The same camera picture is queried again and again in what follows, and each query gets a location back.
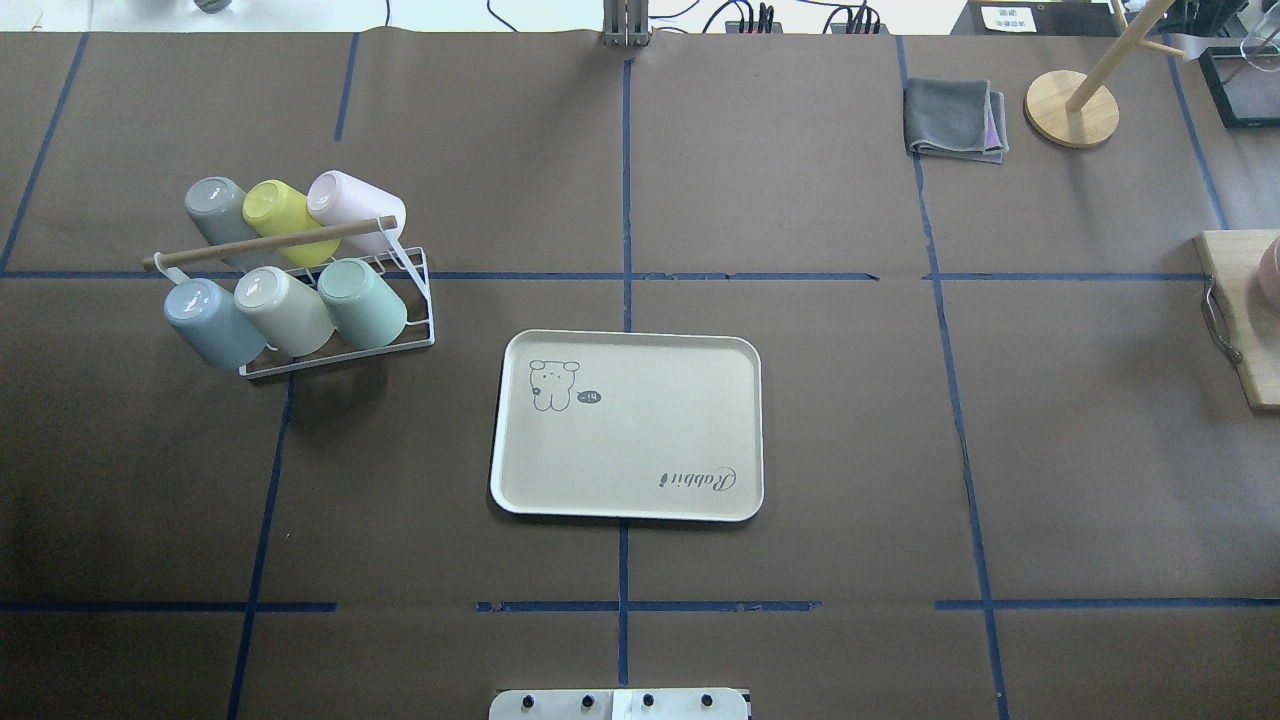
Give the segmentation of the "cream rabbit tray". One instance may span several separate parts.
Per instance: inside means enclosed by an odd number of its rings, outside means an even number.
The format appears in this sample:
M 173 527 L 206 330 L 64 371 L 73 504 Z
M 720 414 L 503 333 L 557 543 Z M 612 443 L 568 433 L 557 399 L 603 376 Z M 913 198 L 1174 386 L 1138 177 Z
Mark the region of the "cream rabbit tray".
M 490 493 L 517 514 L 754 518 L 765 497 L 759 352 L 730 336 L 517 333 Z

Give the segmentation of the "green cup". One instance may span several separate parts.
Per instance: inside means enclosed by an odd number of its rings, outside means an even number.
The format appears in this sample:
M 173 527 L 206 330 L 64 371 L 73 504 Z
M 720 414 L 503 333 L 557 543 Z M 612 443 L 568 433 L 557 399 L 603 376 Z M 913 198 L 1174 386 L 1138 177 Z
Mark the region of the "green cup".
M 335 331 L 353 348 L 390 345 L 408 320 L 404 300 L 361 259 L 346 258 L 325 266 L 316 290 Z

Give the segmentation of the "pink cup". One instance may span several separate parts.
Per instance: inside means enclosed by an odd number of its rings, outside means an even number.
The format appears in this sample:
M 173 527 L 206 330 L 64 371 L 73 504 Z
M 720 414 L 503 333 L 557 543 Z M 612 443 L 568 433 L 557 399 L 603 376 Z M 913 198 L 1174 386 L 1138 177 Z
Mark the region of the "pink cup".
M 396 227 L 387 233 L 397 240 L 406 223 L 402 199 L 340 170 L 321 173 L 306 193 L 306 205 L 308 214 L 323 225 L 394 217 Z

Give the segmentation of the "cream cup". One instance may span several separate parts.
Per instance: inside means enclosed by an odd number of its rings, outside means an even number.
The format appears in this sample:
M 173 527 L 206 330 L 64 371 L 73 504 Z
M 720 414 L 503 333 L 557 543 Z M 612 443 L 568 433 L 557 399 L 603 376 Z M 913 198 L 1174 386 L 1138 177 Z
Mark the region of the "cream cup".
M 320 350 L 335 333 L 320 295 L 276 266 L 246 273 L 233 297 L 266 341 L 289 357 Z

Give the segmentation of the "yellow cup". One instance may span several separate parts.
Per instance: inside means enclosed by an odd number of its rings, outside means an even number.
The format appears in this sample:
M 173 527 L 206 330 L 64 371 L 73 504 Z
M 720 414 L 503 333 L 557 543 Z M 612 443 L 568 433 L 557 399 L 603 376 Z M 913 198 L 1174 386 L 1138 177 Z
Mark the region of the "yellow cup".
M 289 234 L 323 225 L 310 215 L 307 196 L 279 179 L 266 179 L 252 187 L 244 195 L 242 217 L 260 237 Z M 283 247 L 279 251 L 292 266 L 311 268 L 328 263 L 339 246 L 340 240 L 325 240 Z

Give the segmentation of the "blue cup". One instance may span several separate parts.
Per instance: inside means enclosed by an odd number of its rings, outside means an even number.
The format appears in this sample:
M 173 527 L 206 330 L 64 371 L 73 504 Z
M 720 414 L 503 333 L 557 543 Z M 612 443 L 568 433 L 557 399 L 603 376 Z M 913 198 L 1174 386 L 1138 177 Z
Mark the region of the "blue cup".
M 163 313 L 196 354 L 219 370 L 243 366 L 268 346 L 233 295 L 210 279 L 193 278 L 170 288 Z

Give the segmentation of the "grey cup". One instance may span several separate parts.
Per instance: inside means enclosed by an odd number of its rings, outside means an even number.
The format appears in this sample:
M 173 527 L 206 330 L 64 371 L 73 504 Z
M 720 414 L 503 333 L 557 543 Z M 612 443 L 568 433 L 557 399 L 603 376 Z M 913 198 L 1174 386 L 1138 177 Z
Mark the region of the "grey cup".
M 211 246 L 259 240 L 260 234 L 243 218 L 244 196 L 233 179 L 206 177 L 186 191 L 186 214 Z

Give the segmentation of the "white cup rack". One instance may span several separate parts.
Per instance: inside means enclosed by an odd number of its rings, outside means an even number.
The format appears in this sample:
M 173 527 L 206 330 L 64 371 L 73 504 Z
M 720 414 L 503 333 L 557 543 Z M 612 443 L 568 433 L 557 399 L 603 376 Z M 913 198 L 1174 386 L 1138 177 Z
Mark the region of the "white cup rack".
M 378 274 L 383 278 L 401 279 L 404 277 L 412 281 L 417 287 L 419 293 L 422 296 L 422 318 L 417 320 L 410 318 L 404 323 L 404 332 L 402 332 L 394 342 L 381 348 L 348 348 L 339 340 L 333 340 L 316 352 L 307 356 L 285 357 L 274 347 L 268 346 L 257 357 L 253 359 L 253 361 L 237 368 L 239 377 L 247 380 L 261 380 L 270 375 L 301 372 L 316 366 L 347 363 L 378 355 L 404 352 L 415 348 L 426 348 L 435 343 L 436 323 L 430 291 L 428 254 L 421 247 L 406 249 L 398 238 L 393 237 L 390 234 L 390 229 L 397 225 L 398 219 L 393 215 L 374 217 L 339 225 L 323 225 L 306 231 L 273 234 L 234 243 L 214 245 L 179 252 L 154 252 L 151 256 L 145 256 L 142 259 L 142 266 L 146 272 L 157 272 L 165 275 L 174 284 L 180 284 L 189 279 L 182 268 L 196 261 L 238 258 L 246 254 L 294 247 L 334 238 L 347 238 L 355 234 L 366 234 L 370 232 L 378 232 L 381 234 L 388 243 L 388 250 L 367 255 L 364 260 L 371 263 L 378 269 Z

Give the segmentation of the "black metal tray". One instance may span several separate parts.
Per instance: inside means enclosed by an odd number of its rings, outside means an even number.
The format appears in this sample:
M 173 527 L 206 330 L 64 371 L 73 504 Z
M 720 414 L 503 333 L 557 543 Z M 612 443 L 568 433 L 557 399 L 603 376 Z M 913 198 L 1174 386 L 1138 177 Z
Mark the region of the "black metal tray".
M 1279 127 L 1279 72 L 1260 69 L 1238 47 L 1210 47 L 1199 68 L 1226 128 Z

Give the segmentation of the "folded grey cloth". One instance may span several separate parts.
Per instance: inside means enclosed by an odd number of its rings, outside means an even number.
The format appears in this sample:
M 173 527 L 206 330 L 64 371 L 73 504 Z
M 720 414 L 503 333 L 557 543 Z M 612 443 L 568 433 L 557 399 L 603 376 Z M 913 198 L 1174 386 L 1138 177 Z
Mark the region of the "folded grey cloth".
M 1010 150 L 1005 94 L 987 79 L 910 77 L 902 109 L 909 152 L 1001 164 Z

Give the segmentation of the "black box with label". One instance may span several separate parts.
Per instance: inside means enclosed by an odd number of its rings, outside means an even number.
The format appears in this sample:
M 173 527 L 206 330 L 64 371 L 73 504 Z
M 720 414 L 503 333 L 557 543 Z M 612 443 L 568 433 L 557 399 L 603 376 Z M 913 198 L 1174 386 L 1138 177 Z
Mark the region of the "black box with label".
M 951 35 L 1117 37 L 1114 10 L 1091 1 L 966 1 Z

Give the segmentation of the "wooden mug tree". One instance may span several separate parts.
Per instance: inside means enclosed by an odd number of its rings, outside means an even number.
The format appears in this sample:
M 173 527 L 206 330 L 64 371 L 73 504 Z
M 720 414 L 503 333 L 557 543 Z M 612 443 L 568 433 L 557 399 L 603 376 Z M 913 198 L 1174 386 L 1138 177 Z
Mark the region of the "wooden mug tree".
M 1144 47 L 1178 60 L 1190 58 L 1183 49 L 1147 38 L 1171 5 L 1171 1 L 1147 1 L 1089 73 L 1051 70 L 1032 81 L 1023 104 L 1032 128 L 1069 149 L 1092 149 L 1111 138 L 1117 129 L 1120 111 L 1105 82 L 1129 55 Z

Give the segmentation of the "wooden cutting board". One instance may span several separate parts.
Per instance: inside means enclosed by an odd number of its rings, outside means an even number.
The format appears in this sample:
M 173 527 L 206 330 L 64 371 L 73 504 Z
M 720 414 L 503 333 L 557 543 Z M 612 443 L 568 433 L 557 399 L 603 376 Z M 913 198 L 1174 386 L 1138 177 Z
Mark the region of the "wooden cutting board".
M 1204 274 L 1201 305 L 1211 340 L 1234 366 L 1254 410 L 1279 409 L 1277 313 L 1256 273 L 1277 229 L 1203 231 L 1194 243 Z

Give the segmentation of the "pink bowl with ice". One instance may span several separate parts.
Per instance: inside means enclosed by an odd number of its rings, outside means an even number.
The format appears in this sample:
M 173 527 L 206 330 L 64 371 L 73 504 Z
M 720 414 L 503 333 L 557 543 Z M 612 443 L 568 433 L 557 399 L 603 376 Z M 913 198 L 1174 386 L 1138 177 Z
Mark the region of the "pink bowl with ice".
M 1260 291 L 1275 313 L 1280 309 L 1279 247 L 1280 237 L 1276 236 L 1263 251 L 1256 273 Z

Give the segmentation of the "aluminium frame post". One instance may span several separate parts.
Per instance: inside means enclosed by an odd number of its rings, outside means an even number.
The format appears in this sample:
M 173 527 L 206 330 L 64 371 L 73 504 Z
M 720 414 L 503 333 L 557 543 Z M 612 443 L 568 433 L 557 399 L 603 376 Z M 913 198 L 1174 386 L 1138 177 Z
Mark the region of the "aluminium frame post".
M 645 47 L 652 41 L 648 0 L 604 0 L 602 44 L 607 47 Z

